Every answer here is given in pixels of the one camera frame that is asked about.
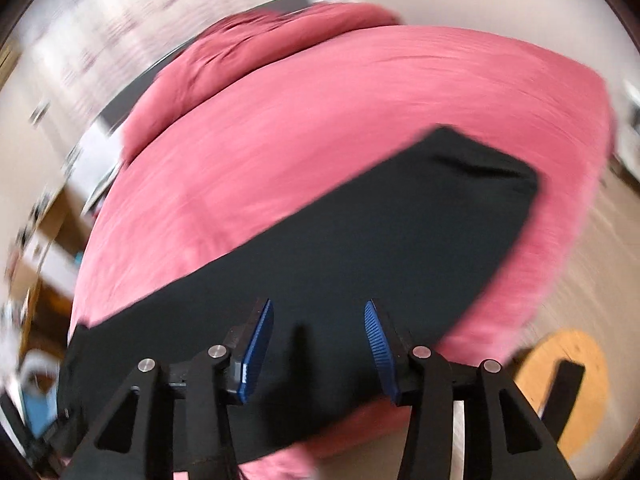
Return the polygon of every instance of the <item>pink blanket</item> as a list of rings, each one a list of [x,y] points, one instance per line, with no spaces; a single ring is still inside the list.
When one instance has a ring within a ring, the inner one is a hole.
[[[367,19],[353,23],[361,10]],[[513,253],[439,347],[469,364],[507,359],[561,270],[606,161],[611,115],[602,79],[500,36],[377,26],[395,19],[375,6],[250,16],[257,19],[213,27],[162,72],[127,120],[130,166],[89,241],[72,328],[100,323],[223,256],[446,123],[542,177]],[[333,28],[334,20],[348,25]],[[324,28],[296,47],[298,38],[309,38],[307,27]],[[230,49],[220,56],[220,34],[230,30]],[[259,41],[274,30],[277,41]],[[243,49],[247,41],[268,52]],[[209,63],[215,70],[207,71]],[[380,400],[244,470],[260,480],[304,478],[312,458],[406,420],[404,410]]]

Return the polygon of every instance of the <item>black garment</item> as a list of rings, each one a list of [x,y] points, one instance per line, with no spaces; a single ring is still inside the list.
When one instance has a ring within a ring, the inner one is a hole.
[[[78,402],[91,424],[140,359],[191,359],[244,322],[244,306],[269,297],[274,330],[257,391],[229,409],[236,453],[242,463],[307,438],[380,394],[366,301],[380,298],[416,342],[436,343],[490,280],[536,190],[521,161],[441,127],[226,256],[77,330],[59,406]],[[181,470],[181,406],[175,435]]]

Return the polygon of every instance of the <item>white curtain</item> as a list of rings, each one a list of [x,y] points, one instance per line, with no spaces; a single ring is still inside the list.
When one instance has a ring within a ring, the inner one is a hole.
[[[15,34],[82,127],[175,47],[257,0],[35,0]]]

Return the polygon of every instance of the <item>pink bed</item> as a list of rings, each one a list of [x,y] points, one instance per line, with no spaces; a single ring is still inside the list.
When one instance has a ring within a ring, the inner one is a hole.
[[[82,261],[72,330],[223,256],[444,123],[541,175],[513,252],[439,348],[468,364],[508,359],[596,191],[610,145],[606,86],[532,44],[397,22],[368,4],[250,12],[216,24],[165,68],[125,124],[128,167]],[[313,458],[406,420],[380,400],[243,469],[304,478]]]

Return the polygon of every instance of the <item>floor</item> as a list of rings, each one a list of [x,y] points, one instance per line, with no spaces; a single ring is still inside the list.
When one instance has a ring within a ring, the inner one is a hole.
[[[571,460],[579,479],[596,478],[640,418],[640,192],[607,170],[580,241],[554,293],[522,333],[522,347],[561,327],[578,328],[601,345],[610,400],[593,440]],[[326,460],[321,480],[393,480],[404,433]]]

